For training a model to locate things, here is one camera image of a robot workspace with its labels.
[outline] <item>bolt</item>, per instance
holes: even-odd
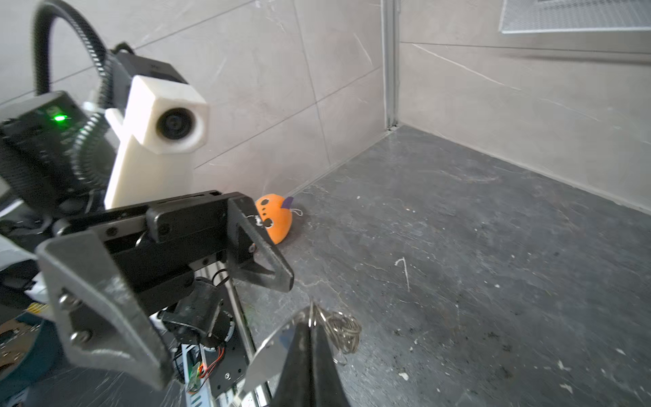
[[[88,342],[90,339],[90,331],[76,331],[73,332],[70,336],[70,342],[73,345],[81,345],[82,343]]]
[[[65,293],[59,297],[59,305],[64,311],[73,311],[79,307],[81,301],[72,294]]]

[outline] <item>gray wall tile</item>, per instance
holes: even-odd
[[[651,55],[401,44],[400,120],[651,208]]]
[[[651,52],[651,32],[503,35],[503,0],[402,0],[400,40],[584,51]]]
[[[195,169],[193,190],[287,194],[327,171],[314,105]]]
[[[356,156],[384,134],[382,69],[318,102],[332,163]]]
[[[314,103],[292,0],[251,3],[139,50],[210,104],[200,165]]]
[[[296,0],[316,99],[382,65],[380,0]]]
[[[250,0],[68,0],[107,46],[127,41],[139,47],[189,27]],[[3,46],[0,64],[0,102],[33,89],[31,21],[37,0],[0,0],[0,35],[11,38]],[[68,76],[92,65],[72,29],[57,21],[51,37],[52,78]]]

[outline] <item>plush toy face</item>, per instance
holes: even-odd
[[[262,224],[267,228],[267,233],[273,243],[278,244],[285,239],[292,226],[291,204],[294,198],[287,199],[280,195],[269,194],[258,199],[255,203]]]

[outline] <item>gray floor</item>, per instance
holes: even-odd
[[[310,297],[359,319],[352,405],[651,405],[650,216],[405,127],[295,204],[293,291],[238,290],[258,344]],[[183,405],[178,385],[84,369],[35,391]]]

